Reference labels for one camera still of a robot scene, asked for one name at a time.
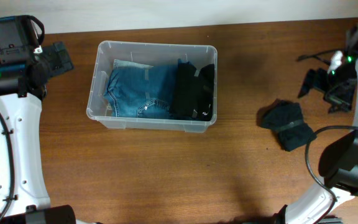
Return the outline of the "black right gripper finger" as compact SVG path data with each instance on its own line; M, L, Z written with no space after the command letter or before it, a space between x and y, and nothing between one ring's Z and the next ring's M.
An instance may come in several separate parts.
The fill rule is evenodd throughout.
M315 70L311 69L307 72L307 74L303 80L303 83L301 85L300 91L298 93L298 98L304 97L313 88L315 75L316 75Z
M328 113L344 112L348 113L352 110L352 105L331 105Z

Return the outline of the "black garment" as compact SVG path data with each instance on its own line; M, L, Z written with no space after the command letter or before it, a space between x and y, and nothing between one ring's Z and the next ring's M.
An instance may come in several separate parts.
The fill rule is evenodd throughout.
M215 64L201 69L178 65L170 113L174 119L211 121Z
M316 139L316 134L304 121L300 104L292 101L276 100L266 107L259 126L271 130L282 149L287 152Z

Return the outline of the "light blue jeans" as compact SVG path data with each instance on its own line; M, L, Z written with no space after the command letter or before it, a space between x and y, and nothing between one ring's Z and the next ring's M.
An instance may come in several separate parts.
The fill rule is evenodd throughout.
M118 59L114 60L113 69L124 68L124 67L135 67L135 68L142 68L142 69L150 69L153 66L152 65L141 64L141 63L136 63L136 62L131 62L131 61L125 61L125 60L118 60Z

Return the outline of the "dark blue jeans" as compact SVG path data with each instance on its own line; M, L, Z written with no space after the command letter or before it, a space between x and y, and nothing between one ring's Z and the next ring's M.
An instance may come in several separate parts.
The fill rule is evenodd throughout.
M177 68L177 65L161 65L150 69L114 69L104 92L104 98L111 105L111 115L122 118L172 119L170 105Z

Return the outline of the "teal blue garment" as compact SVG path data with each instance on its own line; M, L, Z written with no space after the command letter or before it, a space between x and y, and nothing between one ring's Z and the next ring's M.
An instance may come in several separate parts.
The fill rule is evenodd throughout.
M181 65L181 64L191 65L191 66L194 67L194 65L193 65L191 62L189 62L189 61L184 61L184 60L182 60L181 58L179 58L179 59L178 59L178 65Z

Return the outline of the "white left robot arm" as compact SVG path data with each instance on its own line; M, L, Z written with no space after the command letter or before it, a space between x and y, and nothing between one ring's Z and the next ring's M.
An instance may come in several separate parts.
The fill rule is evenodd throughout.
M46 83L73 69L63 42L0 56L0 223L76 223L52 207L42 173L39 126Z

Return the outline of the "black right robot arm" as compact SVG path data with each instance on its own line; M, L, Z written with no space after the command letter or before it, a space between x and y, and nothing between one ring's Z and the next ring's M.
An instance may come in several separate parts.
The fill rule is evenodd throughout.
M299 97L311 89L323 93L329 112L354 110L350 126L326 126L315 131L306 142L305 163L315 183L296 202L284 205L272 223L341 223L328 215L342 203L358 197L358 24L346 32L346 45L332 49L328 69L309 70ZM318 173L310 166L310 145L317 135L344 129L348 133L325 148L319 159Z

